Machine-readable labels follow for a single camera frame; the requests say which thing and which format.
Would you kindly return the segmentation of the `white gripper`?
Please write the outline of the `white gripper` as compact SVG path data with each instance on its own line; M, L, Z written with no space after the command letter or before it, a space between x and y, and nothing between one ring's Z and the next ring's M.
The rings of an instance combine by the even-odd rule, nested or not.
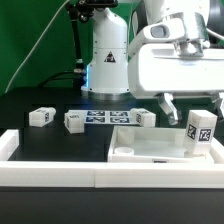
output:
M206 49L203 57L179 57L172 44L146 44L129 61L128 80L135 98L159 95L158 104L170 125L182 120L173 96L220 92L217 111L219 117L224 117L224 49Z

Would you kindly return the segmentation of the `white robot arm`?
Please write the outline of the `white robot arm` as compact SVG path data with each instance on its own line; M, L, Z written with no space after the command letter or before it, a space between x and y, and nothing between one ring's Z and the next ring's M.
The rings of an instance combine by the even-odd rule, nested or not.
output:
M224 119L224 4L221 0L131 0L132 29L112 13L120 0L87 0L94 10L87 90L104 99L126 92L154 99L177 124L175 98L211 98Z

